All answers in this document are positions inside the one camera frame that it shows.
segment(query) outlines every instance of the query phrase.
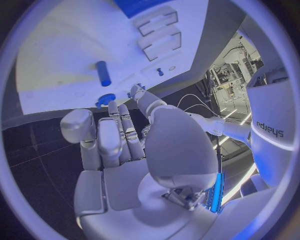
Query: black floor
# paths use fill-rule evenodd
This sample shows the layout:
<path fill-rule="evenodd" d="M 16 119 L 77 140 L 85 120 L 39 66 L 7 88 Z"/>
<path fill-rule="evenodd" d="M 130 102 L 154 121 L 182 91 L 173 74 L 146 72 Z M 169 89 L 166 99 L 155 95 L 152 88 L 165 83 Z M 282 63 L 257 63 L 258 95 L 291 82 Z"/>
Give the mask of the black floor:
<path fill-rule="evenodd" d="M 180 98 L 190 93 L 200 97 L 192 85 L 163 100 L 177 106 Z M 184 110 L 198 103 L 195 97 L 187 96 L 179 108 Z M 189 111 L 211 116 L 201 106 Z M 139 110 L 131 110 L 130 115 L 141 138 L 141 130 L 149 124 L 148 120 Z M 107 112 L 94 113 L 96 122 L 103 117 L 108 117 Z M 76 182 L 83 171 L 80 146 L 64 140 L 60 120 L 53 118 L 9 128 L 3 132 L 4 146 L 11 172 L 33 209 L 67 239 L 82 240 L 86 238 L 76 224 L 73 209 Z M 0 207 L 0 239 L 33 239 L 3 199 L 0 199 Z"/>

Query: blue cylinder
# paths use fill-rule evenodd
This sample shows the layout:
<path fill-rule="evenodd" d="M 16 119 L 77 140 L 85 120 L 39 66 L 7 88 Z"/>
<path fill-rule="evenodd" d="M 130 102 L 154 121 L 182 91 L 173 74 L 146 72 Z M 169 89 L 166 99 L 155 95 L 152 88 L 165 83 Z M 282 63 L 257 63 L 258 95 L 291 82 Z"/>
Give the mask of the blue cylinder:
<path fill-rule="evenodd" d="M 98 71 L 98 76 L 103 87 L 111 85 L 112 81 L 109 75 L 107 64 L 105 61 L 98 61 L 96 64 L 96 69 Z"/>

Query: logo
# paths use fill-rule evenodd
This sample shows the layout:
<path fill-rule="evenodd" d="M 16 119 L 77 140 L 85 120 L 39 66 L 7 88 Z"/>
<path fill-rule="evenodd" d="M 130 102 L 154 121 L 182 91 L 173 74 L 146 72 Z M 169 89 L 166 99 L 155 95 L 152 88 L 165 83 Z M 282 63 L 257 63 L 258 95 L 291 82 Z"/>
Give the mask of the logo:
<path fill-rule="evenodd" d="M 256 125 L 258 127 L 260 127 L 261 129 L 265 130 L 268 133 L 272 132 L 276 136 L 276 138 L 278 138 L 278 136 L 281 137 L 281 138 L 284 136 L 284 131 L 274 129 L 273 127 L 267 126 L 264 123 L 260 123 L 260 122 L 257 121 Z"/>

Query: robotic finger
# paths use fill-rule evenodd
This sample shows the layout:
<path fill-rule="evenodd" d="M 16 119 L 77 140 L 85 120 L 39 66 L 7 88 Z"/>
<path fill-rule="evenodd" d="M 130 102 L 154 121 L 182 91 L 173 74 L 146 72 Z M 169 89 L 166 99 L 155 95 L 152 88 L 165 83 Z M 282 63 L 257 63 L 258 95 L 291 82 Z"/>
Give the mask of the robotic finger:
<path fill-rule="evenodd" d="M 121 104 L 119 106 L 119 113 L 121 117 L 121 122 L 123 126 L 123 130 L 127 139 L 127 144 L 129 147 L 129 151 L 131 153 L 131 160 L 139 160 L 145 157 L 144 150 L 140 143 L 138 134 L 131 120 L 129 111 L 126 105 Z"/>
<path fill-rule="evenodd" d="M 121 122 L 121 118 L 120 118 L 120 114 L 118 111 L 118 106 L 117 103 L 115 101 L 110 101 L 108 104 L 108 114 L 111 118 L 115 119 L 117 127 L 119 129 L 120 132 L 120 136 L 121 136 L 121 145 L 122 145 L 122 152 L 121 155 L 119 157 L 119 162 L 125 163 L 131 160 L 131 154 L 129 151 L 129 147 L 128 147 L 128 143 L 127 143 L 127 139 L 123 130 L 123 126 L 122 126 L 122 122 Z"/>

